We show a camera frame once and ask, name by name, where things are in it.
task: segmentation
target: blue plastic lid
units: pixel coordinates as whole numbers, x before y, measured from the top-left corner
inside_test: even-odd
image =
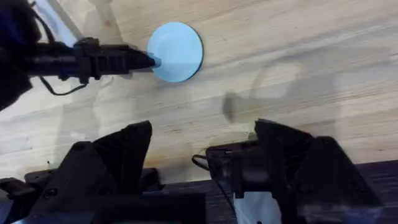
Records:
[[[152,34],[147,53],[157,62],[152,70],[158,78],[182,82],[199,70],[203,60],[203,44],[190,26],[169,22]]]

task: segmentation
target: black wire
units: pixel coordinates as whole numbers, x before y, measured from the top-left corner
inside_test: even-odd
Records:
[[[35,5],[36,5],[35,1],[30,4],[31,7],[33,7]],[[33,13],[33,16],[42,24],[42,26],[44,28],[45,35],[47,36],[47,38],[49,40],[49,43],[55,44],[55,37],[52,34],[51,29],[48,27],[48,25],[43,21],[43,19],[38,15],[38,13],[35,10],[31,9],[31,12]],[[56,93],[54,91],[54,89],[52,88],[52,86],[50,85],[50,83],[43,76],[40,76],[39,78],[40,78],[40,81],[42,81],[43,85],[48,89],[48,91],[55,96],[66,96],[66,95],[74,93],[78,90],[81,90],[82,88],[87,86],[87,84],[83,84],[83,85],[80,85],[80,86],[66,92],[66,93]]]
[[[202,169],[204,169],[204,170],[207,170],[207,171],[210,171],[210,169],[209,169],[209,167],[208,166],[206,166],[206,165],[204,165],[204,164],[202,164],[201,162],[198,162],[197,161],[197,159],[203,159],[203,160],[207,160],[207,157],[206,156],[203,156],[203,155],[193,155],[192,156],[192,162],[196,165],[196,166],[198,166],[198,167],[200,167],[200,168],[202,168]]]
[[[195,155],[192,156],[192,162],[193,162],[196,166],[198,166],[198,167],[200,167],[200,168],[202,168],[202,169],[204,169],[204,170],[210,171],[210,169],[209,169],[208,166],[202,164],[201,162],[198,162],[197,159],[204,159],[204,160],[207,160],[207,157],[206,157],[206,156],[195,154]],[[233,213],[234,215],[236,215],[234,205],[232,204],[231,199],[230,199],[230,198],[228,197],[228,195],[225,193],[224,188],[221,186],[221,184],[220,184],[216,179],[214,179],[214,182],[216,182],[218,188],[219,188],[219,189],[221,190],[221,192],[223,193],[224,198],[225,198],[225,200],[227,201],[227,203],[228,203],[228,205],[229,205],[229,207],[230,207],[232,213]]]
[[[72,89],[72,90],[66,92],[66,93],[56,93],[56,92],[54,91],[54,89],[51,87],[51,85],[48,83],[48,81],[47,81],[44,77],[39,77],[39,78],[40,78],[40,81],[42,81],[43,85],[48,89],[48,91],[49,91],[51,94],[55,95],[55,96],[66,96],[66,95],[69,95],[69,94],[71,94],[71,93],[73,93],[73,92],[76,92],[76,91],[78,91],[78,90],[81,90],[82,88],[84,88],[84,87],[87,86],[87,84],[83,84],[83,85],[80,85],[80,86],[78,86],[78,87],[76,87],[76,88],[74,88],[74,89]]]
[[[225,198],[225,200],[228,202],[229,208],[231,209],[232,213],[233,213],[234,215],[236,215],[235,208],[234,208],[234,205],[233,205],[232,202],[231,202],[231,199],[230,199],[230,198],[228,197],[228,195],[225,193],[225,191],[224,191],[223,187],[221,186],[221,184],[220,184],[217,180],[214,180],[214,182],[216,182],[218,188],[219,188],[219,189],[221,190],[221,192],[223,193],[224,198]]]

